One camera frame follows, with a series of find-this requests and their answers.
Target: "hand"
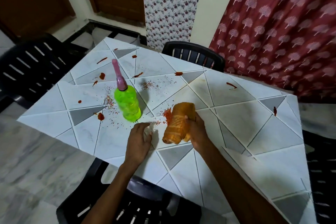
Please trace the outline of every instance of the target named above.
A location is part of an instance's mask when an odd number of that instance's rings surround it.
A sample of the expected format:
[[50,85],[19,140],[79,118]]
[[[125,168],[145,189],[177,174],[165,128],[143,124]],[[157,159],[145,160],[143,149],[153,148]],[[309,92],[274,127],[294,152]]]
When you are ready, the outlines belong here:
[[144,140],[144,129],[150,123],[137,123],[131,130],[127,141],[126,156],[124,164],[134,171],[144,161],[151,147],[152,132]]
[[189,124],[190,140],[194,149],[198,152],[204,148],[204,144],[210,142],[208,134],[205,130],[204,121],[196,112],[196,121],[190,120],[188,116],[185,116],[187,124]]

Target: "table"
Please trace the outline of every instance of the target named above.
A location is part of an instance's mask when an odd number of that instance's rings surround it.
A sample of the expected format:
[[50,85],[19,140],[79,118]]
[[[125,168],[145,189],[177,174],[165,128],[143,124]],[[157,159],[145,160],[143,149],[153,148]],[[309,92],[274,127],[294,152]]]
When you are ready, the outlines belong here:
[[105,38],[18,121],[119,167],[134,123],[113,103],[113,58],[137,90],[138,121],[154,130],[136,175],[221,215],[232,211],[190,142],[162,142],[163,112],[193,102],[210,139],[241,175],[292,222],[303,213],[311,188],[297,98],[243,77]]

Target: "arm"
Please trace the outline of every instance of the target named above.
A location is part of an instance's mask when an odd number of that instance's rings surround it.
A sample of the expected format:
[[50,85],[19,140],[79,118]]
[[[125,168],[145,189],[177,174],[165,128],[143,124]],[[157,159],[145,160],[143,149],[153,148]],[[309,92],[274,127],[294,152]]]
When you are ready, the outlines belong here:
[[221,155],[210,141],[201,117],[196,114],[196,121],[187,119],[187,123],[190,125],[191,143],[194,149],[208,165],[239,222],[241,224],[288,224],[281,214]]
[[124,163],[117,175],[96,204],[89,211],[82,224],[111,224],[115,218],[121,198],[133,174],[144,161],[152,141],[152,133],[144,141],[144,129],[149,123],[134,125],[128,137]]

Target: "forearm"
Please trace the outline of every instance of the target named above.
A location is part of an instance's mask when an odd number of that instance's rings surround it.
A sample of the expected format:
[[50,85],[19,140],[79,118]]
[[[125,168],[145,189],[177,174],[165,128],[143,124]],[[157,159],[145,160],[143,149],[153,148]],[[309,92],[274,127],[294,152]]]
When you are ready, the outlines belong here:
[[288,223],[263,196],[241,177],[212,142],[205,142],[199,153],[216,178],[241,224]]
[[121,198],[137,167],[124,163],[103,195],[97,200],[82,224],[111,224]]

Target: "white table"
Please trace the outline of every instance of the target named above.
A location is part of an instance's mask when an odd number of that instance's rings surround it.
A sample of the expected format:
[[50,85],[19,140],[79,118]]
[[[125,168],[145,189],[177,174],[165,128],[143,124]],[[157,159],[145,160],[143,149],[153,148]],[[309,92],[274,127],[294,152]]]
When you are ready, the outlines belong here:
[[[116,88],[113,58],[138,91],[143,113],[139,122],[160,121],[153,127],[153,148],[136,175],[221,215],[232,211],[191,143],[162,142],[162,111],[193,102],[224,157],[289,219],[302,208],[295,201],[298,196],[308,201],[311,189],[296,96],[112,38],[99,43],[18,120],[119,167],[134,124],[123,118],[117,104],[106,101]],[[102,72],[104,80],[99,78]],[[103,121],[94,115],[99,112]]]

